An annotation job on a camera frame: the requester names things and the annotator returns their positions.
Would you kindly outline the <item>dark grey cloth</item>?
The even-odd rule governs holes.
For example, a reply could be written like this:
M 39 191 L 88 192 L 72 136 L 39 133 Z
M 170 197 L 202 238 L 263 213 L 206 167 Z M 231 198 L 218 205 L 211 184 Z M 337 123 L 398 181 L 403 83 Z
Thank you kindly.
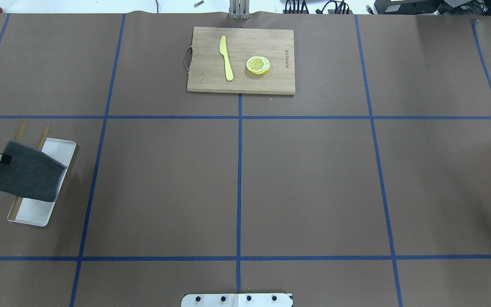
M 15 141 L 9 141 L 3 153 L 11 155 L 12 160 L 9 165 L 0 164 L 1 192 L 43 202 L 56 201 L 66 165 Z

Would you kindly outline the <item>yellow plastic knife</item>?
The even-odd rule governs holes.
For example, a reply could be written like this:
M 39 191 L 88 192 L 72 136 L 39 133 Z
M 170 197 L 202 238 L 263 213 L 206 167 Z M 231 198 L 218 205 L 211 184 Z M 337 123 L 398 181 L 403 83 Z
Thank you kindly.
M 222 55 L 223 62 L 224 62 L 225 79 L 227 81 L 232 81 L 234 79 L 234 74 L 228 56 L 226 35 L 222 35 L 220 39 L 219 51 L 220 51 L 220 55 Z

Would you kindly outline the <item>yellow lemon slice toy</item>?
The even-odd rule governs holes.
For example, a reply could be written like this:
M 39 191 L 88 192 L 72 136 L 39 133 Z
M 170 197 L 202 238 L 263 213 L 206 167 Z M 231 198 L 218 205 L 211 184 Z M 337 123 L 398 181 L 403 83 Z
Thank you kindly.
M 270 62 L 267 58 L 262 56 L 252 56 L 246 62 L 246 68 L 254 75 L 266 74 L 270 68 Z

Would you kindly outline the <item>white rectangular tray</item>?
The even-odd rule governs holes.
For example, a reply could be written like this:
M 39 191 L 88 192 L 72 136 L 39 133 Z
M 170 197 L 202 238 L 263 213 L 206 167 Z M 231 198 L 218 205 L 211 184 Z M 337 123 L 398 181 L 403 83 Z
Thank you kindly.
M 76 148 L 74 141 L 49 137 L 41 149 L 33 149 L 34 155 L 26 159 L 27 170 L 33 171 L 33 177 L 26 181 L 20 205 L 12 204 L 6 218 L 9 222 L 48 225 Z

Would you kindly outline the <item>wooden cutting board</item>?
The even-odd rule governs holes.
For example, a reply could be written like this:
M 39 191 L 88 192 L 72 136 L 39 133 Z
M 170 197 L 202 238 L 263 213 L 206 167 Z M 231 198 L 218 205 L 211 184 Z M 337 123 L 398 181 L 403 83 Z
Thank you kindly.
M 226 35 L 234 79 L 225 79 L 219 46 Z M 241 93 L 256 95 L 294 95 L 295 34 L 289 29 L 231 29 L 199 27 L 193 29 L 191 63 L 187 89 L 195 93 Z M 269 60 L 271 68 L 254 75 L 246 68 L 252 56 Z

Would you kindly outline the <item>aluminium frame post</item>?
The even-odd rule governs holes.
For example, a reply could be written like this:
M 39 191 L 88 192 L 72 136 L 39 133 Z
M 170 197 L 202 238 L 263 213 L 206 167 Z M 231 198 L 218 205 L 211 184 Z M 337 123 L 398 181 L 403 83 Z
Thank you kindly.
M 230 0 L 229 12 L 228 12 L 229 19 L 231 20 L 249 19 L 251 16 L 249 11 L 249 7 L 250 7 L 249 4 L 250 4 L 249 0 Z

